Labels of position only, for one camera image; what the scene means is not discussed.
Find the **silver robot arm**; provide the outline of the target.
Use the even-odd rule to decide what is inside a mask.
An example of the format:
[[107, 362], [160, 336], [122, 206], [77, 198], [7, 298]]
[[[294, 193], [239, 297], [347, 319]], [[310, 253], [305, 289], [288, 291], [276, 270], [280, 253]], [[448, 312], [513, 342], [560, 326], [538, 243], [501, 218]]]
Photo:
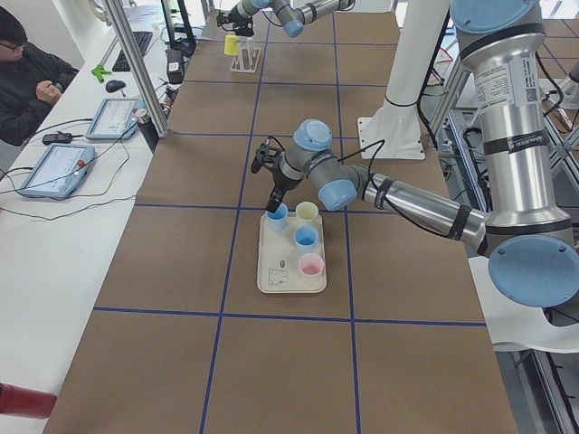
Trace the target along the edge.
[[216, 24], [237, 36], [253, 37], [252, 18], [258, 12], [270, 8], [277, 16], [280, 27], [290, 38], [294, 38], [302, 33], [306, 24], [335, 11], [351, 10], [355, 4], [355, 1], [349, 0], [327, 0], [306, 2], [302, 6], [293, 7], [286, 0], [242, 0], [228, 12], [219, 11]]
[[555, 201], [548, 165], [549, 136], [536, 75], [536, 51], [545, 38], [536, 1], [454, 1], [460, 58], [478, 96], [492, 209], [475, 210], [373, 173], [341, 164], [328, 126], [302, 122], [291, 145], [262, 144], [251, 170], [267, 168], [274, 186], [267, 210], [276, 211], [303, 179], [330, 211], [354, 200], [393, 211], [434, 235], [470, 245], [489, 261], [495, 287], [525, 306], [554, 307], [578, 291], [578, 255], [569, 214]]

